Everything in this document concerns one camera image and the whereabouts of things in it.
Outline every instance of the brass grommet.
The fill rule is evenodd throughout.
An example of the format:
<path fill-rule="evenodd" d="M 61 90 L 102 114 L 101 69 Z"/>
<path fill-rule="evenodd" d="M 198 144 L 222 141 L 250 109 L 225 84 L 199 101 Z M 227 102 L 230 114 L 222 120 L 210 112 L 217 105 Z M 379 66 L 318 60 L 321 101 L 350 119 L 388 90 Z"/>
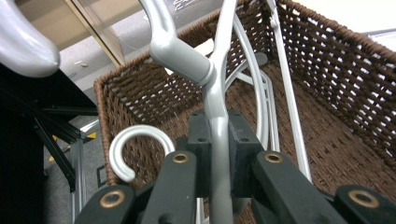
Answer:
<path fill-rule="evenodd" d="M 275 153 L 267 153 L 264 158 L 272 163 L 280 163 L 283 161 L 283 158 Z"/>
<path fill-rule="evenodd" d="M 172 160 L 176 163 L 184 163 L 189 160 L 189 156 L 184 153 L 178 153 L 175 156 L 173 156 Z"/>
<path fill-rule="evenodd" d="M 379 206 L 378 199 L 365 190 L 353 189 L 348 193 L 348 196 L 350 199 L 352 199 L 353 202 L 358 203 L 364 207 L 377 208 Z"/>
<path fill-rule="evenodd" d="M 111 200 L 110 197 L 118 197 L 116 200 Z M 108 192 L 102 198 L 100 199 L 100 205 L 104 208 L 112 208 L 115 206 L 118 206 L 120 203 L 122 203 L 125 200 L 125 194 L 123 191 L 117 189 Z"/>

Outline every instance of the silver hook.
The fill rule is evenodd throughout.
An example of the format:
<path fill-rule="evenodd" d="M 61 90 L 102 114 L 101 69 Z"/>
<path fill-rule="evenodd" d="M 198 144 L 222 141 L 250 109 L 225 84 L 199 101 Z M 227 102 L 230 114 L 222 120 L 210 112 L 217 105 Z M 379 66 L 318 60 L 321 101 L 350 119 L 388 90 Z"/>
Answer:
<path fill-rule="evenodd" d="M 158 128 L 149 125 L 135 125 L 124 129 L 122 132 L 117 134 L 110 146 L 109 161 L 111 168 L 114 173 L 125 182 L 131 182 L 134 180 L 135 173 L 124 161 L 122 157 L 122 149 L 126 142 L 133 137 L 137 136 L 149 136 L 158 140 L 163 146 L 163 152 L 165 156 L 175 151 L 175 146 L 172 140 L 166 133 Z"/>

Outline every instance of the black metal frame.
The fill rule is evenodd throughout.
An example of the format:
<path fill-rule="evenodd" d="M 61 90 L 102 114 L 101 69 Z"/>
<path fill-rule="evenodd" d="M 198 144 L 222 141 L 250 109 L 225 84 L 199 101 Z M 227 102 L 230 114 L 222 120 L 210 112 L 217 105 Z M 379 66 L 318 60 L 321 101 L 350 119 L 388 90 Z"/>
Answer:
<path fill-rule="evenodd" d="M 15 113 L 28 118 L 32 122 L 38 137 L 64 173 L 70 191 L 74 192 L 76 189 L 76 172 L 52 136 L 56 135 L 66 143 L 72 144 L 81 138 L 81 133 L 79 129 L 64 119 L 52 114 L 95 116 L 97 115 L 96 107 L 54 105 L 52 109 L 41 108 L 35 99 L 5 79 L 0 80 L 0 102 L 4 107 L 15 111 Z"/>
<path fill-rule="evenodd" d="M 263 150 L 242 115 L 229 114 L 231 194 L 252 199 L 257 223 L 396 223 L 396 205 L 379 193 L 344 186 L 333 197 L 315 189 L 286 155 Z M 189 137 L 177 139 L 155 183 L 137 193 L 102 189 L 76 223 L 195 223 L 196 198 L 209 195 L 210 142 L 204 112 L 192 113 Z"/>

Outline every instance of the metal hook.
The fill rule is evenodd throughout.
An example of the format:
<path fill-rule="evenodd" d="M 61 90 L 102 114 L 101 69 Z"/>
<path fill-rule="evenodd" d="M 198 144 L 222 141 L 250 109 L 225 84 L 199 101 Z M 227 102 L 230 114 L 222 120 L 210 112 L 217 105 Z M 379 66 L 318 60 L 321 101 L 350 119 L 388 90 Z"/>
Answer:
<path fill-rule="evenodd" d="M 175 146 L 169 136 L 158 128 L 149 125 L 135 125 L 129 127 L 114 138 L 110 146 L 109 161 L 114 173 L 125 182 L 134 180 L 135 173 L 124 161 L 122 157 L 122 149 L 126 142 L 133 137 L 149 136 L 158 140 L 163 146 L 165 156 L 175 151 Z"/>
<path fill-rule="evenodd" d="M 26 77 L 47 77 L 59 69 L 60 54 L 19 11 L 0 0 L 0 63 Z"/>

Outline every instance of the woven basket wall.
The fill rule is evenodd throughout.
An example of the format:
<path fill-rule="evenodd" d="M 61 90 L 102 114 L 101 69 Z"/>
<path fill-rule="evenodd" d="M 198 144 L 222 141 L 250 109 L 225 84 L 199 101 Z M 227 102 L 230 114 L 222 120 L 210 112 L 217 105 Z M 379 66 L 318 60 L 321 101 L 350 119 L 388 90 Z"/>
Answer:
<path fill-rule="evenodd" d="M 315 186 L 334 193 L 341 185 L 359 184 L 396 202 L 396 53 L 299 4 L 277 5 Z M 271 59 L 262 69 L 274 84 L 281 151 L 296 161 L 270 10 L 265 1 L 243 1 L 237 14 L 252 47 Z M 216 12 L 202 19 L 179 37 L 193 47 L 214 38 L 218 17 Z M 233 36 L 227 72 L 244 59 Z M 109 185 L 123 184 L 108 163 L 117 133 L 149 124 L 175 142 L 188 135 L 190 112 L 203 108 L 201 90 L 168 76 L 147 52 L 98 78 L 94 89 Z M 226 97 L 228 107 L 243 113 L 255 130 L 253 88 L 235 81 Z M 146 137 L 131 140 L 123 155 L 136 171 L 134 188 L 155 179 L 163 161 L 161 146 Z M 252 222 L 249 211 L 241 218 Z"/>

